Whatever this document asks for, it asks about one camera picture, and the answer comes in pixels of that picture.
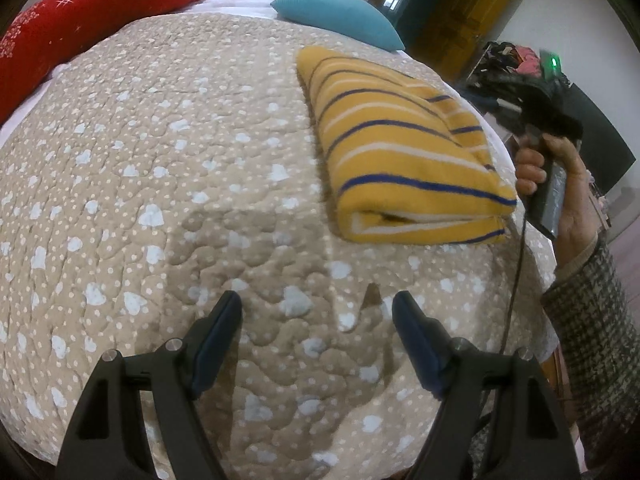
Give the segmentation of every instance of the bed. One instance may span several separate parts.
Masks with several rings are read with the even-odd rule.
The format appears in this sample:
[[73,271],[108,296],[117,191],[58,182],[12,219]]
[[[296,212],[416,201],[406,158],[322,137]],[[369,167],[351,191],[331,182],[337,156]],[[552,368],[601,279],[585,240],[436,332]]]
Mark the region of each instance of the bed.
[[[35,456],[55,463],[102,352],[183,335],[227,289],[244,307],[238,351],[198,412],[233,478],[374,479],[412,463],[438,403],[393,329],[399,290],[497,350],[522,205],[503,244],[342,240],[295,57],[318,44],[454,90],[402,53],[278,20],[271,1],[133,22],[56,68],[2,126],[0,416]],[[507,350],[543,360],[557,345],[539,304],[555,261],[539,233],[526,241]],[[158,476],[172,478],[143,405]]]

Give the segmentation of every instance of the screw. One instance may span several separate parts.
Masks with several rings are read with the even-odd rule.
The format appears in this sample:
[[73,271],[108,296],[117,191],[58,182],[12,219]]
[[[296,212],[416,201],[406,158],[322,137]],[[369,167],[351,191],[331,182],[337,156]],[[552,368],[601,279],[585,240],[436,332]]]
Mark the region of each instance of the screw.
[[451,340],[451,348],[458,352],[462,352],[463,350],[468,349],[470,346],[471,343],[463,337],[455,337]]
[[173,339],[169,339],[169,341],[165,343],[164,347],[169,352],[178,351],[180,348],[182,348],[182,339],[178,339],[177,337],[174,337]]
[[516,355],[523,361],[531,361],[533,359],[533,352],[526,346],[522,346],[516,350]]
[[107,361],[108,363],[113,361],[116,357],[118,357],[118,351],[113,348],[107,350],[104,354],[102,354],[102,360]]

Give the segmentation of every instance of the yellow striped towel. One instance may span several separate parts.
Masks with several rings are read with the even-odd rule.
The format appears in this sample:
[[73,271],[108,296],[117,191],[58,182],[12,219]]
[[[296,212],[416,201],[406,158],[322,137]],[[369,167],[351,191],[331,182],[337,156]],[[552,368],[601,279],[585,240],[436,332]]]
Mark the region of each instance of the yellow striped towel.
[[305,82],[342,236],[470,244],[504,237],[516,195],[492,166],[475,115],[420,80],[318,46]]

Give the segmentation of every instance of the sleeve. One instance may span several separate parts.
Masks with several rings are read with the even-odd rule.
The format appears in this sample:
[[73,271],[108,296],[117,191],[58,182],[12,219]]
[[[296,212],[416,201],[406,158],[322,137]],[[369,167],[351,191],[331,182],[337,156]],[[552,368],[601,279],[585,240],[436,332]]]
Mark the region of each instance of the sleeve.
[[640,336],[606,243],[542,303],[562,345],[587,466],[601,466],[640,411]]

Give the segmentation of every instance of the hand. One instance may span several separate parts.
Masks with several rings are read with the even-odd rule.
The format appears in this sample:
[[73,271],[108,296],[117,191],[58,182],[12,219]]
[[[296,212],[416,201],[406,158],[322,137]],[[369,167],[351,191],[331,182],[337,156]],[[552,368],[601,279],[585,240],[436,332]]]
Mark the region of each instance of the hand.
[[[554,242],[554,253],[558,268],[565,266],[578,256],[598,234],[600,223],[589,198],[589,177],[575,146],[566,137],[543,135],[544,142],[566,170],[566,189],[562,215],[558,224],[558,238]],[[522,147],[515,157],[516,190],[521,198],[530,196],[538,184],[546,180],[542,170],[544,156],[531,148]]]

